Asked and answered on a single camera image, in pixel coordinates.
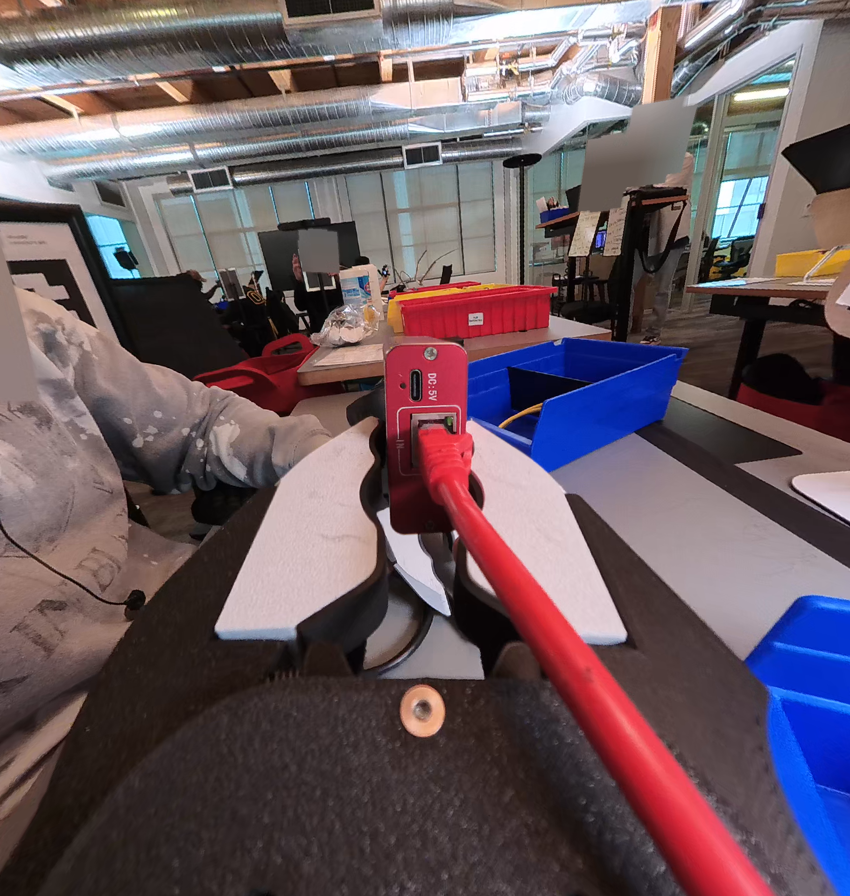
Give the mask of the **wooden top table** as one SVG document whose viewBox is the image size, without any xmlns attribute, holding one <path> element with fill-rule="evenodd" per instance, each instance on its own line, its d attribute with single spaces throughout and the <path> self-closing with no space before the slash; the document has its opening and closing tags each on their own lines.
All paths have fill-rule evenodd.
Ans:
<svg viewBox="0 0 850 896">
<path fill-rule="evenodd" d="M 738 396 L 744 368 L 759 357 L 769 322 L 826 329 L 825 299 L 831 286 L 789 278 L 737 278 L 693 284 L 688 295 L 710 297 L 709 313 L 743 323 L 728 398 Z"/>
<path fill-rule="evenodd" d="M 549 326 L 504 334 L 470 338 L 461 342 L 469 361 L 508 353 L 546 342 L 563 339 L 609 341 L 611 331 L 565 318 L 551 316 Z M 298 382 L 304 386 L 356 382 L 384 375 L 384 358 L 388 349 L 408 342 L 404 334 L 396 334 L 386 322 L 356 346 L 337 349 L 320 347 L 297 368 Z"/>
</svg>

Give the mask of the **black floor lamp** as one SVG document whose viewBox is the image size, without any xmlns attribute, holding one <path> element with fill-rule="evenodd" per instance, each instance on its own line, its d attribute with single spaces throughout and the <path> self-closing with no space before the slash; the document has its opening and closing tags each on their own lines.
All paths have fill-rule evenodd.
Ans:
<svg viewBox="0 0 850 896">
<path fill-rule="evenodd" d="M 526 194 L 527 194 L 527 174 L 528 170 L 538 164 L 542 159 L 540 152 L 523 152 L 516 153 L 503 160 L 503 167 L 506 170 L 514 171 L 517 175 L 517 213 L 518 213 L 518 282 L 523 285 L 526 281 L 526 259 L 525 259 L 525 237 L 526 237 Z"/>
</svg>

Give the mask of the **red plastic bin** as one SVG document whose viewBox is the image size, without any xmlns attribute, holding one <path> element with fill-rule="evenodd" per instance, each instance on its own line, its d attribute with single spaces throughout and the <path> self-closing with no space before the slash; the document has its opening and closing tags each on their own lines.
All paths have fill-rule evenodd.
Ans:
<svg viewBox="0 0 850 896">
<path fill-rule="evenodd" d="M 419 297 L 400 304 L 409 337 L 466 340 L 549 325 L 553 287 L 498 284 L 466 295 Z"/>
</svg>

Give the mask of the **plastic wipes bottle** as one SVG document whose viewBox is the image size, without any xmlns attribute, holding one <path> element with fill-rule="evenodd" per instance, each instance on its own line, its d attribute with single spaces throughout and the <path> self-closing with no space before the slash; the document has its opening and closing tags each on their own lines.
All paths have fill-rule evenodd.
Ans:
<svg viewBox="0 0 850 896">
<path fill-rule="evenodd" d="M 358 263 L 340 272 L 343 304 L 352 308 L 369 306 L 381 311 L 387 275 L 373 263 Z"/>
</svg>

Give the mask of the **red bucket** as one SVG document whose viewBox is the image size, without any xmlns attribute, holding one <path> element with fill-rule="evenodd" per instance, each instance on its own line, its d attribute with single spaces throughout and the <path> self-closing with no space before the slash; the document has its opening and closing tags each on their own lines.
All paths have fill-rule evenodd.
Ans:
<svg viewBox="0 0 850 896">
<path fill-rule="evenodd" d="M 197 375 L 195 382 L 233 392 L 262 409 L 286 416 L 301 400 L 343 392 L 339 384 L 299 383 L 297 370 L 315 351 L 305 334 L 291 334 L 267 344 L 261 356 Z"/>
</svg>

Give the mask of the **red ethernet splitter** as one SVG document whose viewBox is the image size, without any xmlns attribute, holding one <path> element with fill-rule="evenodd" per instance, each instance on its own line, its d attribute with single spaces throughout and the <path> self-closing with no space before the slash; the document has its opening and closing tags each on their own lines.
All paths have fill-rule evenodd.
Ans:
<svg viewBox="0 0 850 896">
<path fill-rule="evenodd" d="M 456 342 L 404 337 L 386 348 L 386 469 L 395 532 L 449 533 L 450 518 L 431 499 L 419 468 L 419 434 L 466 430 L 468 356 Z"/>
</svg>

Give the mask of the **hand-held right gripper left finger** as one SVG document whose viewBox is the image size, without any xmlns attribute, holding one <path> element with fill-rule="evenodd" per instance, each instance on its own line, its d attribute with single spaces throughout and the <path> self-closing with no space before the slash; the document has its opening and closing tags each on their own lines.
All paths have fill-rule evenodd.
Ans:
<svg viewBox="0 0 850 896">
<path fill-rule="evenodd" d="M 362 420 L 284 476 L 215 624 L 220 640 L 363 643 L 381 624 L 380 429 Z"/>
</svg>

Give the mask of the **black standing desk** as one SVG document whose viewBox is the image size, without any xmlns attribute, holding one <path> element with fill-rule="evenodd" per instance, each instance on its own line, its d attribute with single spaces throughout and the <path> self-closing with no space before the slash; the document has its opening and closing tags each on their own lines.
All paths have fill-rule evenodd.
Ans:
<svg viewBox="0 0 850 896">
<path fill-rule="evenodd" d="M 624 342 L 630 331 L 632 318 L 632 272 L 633 260 L 643 249 L 643 220 L 646 215 L 666 207 L 677 207 L 682 214 L 689 199 L 688 189 L 682 186 L 647 185 L 628 191 L 624 194 L 621 207 L 599 214 L 598 221 L 606 222 L 605 250 L 613 253 L 617 261 L 613 263 L 611 275 L 607 280 L 608 292 L 606 304 L 610 312 L 610 339 Z M 565 308 L 576 302 L 576 287 L 583 287 L 584 303 L 591 302 L 591 289 L 598 283 L 589 275 L 589 258 L 591 248 L 584 256 L 584 269 L 577 276 L 577 260 L 566 260 L 565 276 L 555 278 L 553 285 L 556 300 L 553 311 L 564 314 Z"/>
</svg>

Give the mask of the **black partition panel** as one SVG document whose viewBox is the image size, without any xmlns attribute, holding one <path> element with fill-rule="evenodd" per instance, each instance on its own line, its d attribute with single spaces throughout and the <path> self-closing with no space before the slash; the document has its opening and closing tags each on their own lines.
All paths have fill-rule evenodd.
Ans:
<svg viewBox="0 0 850 896">
<path fill-rule="evenodd" d="M 248 359 L 187 273 L 110 280 L 108 293 L 129 351 L 143 363 L 194 379 Z"/>
</svg>

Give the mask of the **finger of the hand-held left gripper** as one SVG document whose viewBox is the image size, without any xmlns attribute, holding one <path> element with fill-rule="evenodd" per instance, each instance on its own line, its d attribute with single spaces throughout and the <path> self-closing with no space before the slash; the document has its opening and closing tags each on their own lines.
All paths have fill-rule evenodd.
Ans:
<svg viewBox="0 0 850 896">
<path fill-rule="evenodd" d="M 376 518 L 386 535 L 396 573 L 431 610 L 449 617 L 454 584 L 454 558 L 449 537 L 442 533 L 400 534 L 388 509 Z"/>
</svg>

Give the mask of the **red floor bin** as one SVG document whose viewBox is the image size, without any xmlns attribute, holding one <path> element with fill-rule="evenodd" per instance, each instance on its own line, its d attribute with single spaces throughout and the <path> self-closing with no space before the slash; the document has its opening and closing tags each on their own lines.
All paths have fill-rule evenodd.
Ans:
<svg viewBox="0 0 850 896">
<path fill-rule="evenodd" d="M 822 400 L 807 404 L 795 400 L 772 397 L 743 384 L 736 400 L 782 420 L 830 435 L 850 443 L 850 387 L 822 383 Z"/>
</svg>

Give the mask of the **person's grey patterned hoodie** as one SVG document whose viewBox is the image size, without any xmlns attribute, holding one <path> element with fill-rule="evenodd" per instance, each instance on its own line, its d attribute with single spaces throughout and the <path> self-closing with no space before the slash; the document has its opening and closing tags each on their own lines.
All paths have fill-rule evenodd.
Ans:
<svg viewBox="0 0 850 896">
<path fill-rule="evenodd" d="M 0 843 L 125 634 L 125 601 L 193 551 L 129 521 L 94 425 L 0 405 Z"/>
</svg>

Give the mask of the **black panel wooden stand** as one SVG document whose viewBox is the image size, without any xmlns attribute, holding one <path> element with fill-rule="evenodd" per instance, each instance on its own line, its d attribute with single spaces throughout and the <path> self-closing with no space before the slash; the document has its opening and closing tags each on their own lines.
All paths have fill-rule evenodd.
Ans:
<svg viewBox="0 0 850 896">
<path fill-rule="evenodd" d="M 850 124 L 795 141 L 780 155 L 813 191 L 807 214 L 825 260 L 814 274 L 834 276 L 850 260 Z"/>
</svg>

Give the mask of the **blue bin with black divider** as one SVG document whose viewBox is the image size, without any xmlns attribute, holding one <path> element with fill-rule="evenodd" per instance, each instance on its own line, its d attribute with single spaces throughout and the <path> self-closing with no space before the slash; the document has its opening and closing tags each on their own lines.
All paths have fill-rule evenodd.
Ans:
<svg viewBox="0 0 850 896">
<path fill-rule="evenodd" d="M 664 418 L 688 350 L 564 339 L 468 367 L 468 417 L 552 472 Z"/>
</svg>

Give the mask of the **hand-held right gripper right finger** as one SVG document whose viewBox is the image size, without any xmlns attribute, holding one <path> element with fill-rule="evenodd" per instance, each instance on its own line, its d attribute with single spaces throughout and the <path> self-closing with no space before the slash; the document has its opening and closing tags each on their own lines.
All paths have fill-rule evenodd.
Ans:
<svg viewBox="0 0 850 896">
<path fill-rule="evenodd" d="M 592 646 L 624 644 L 627 632 L 560 486 L 492 429 L 469 422 L 471 473 L 486 520 Z M 453 618 L 482 663 L 518 638 L 507 612 L 461 540 L 454 550 Z"/>
</svg>

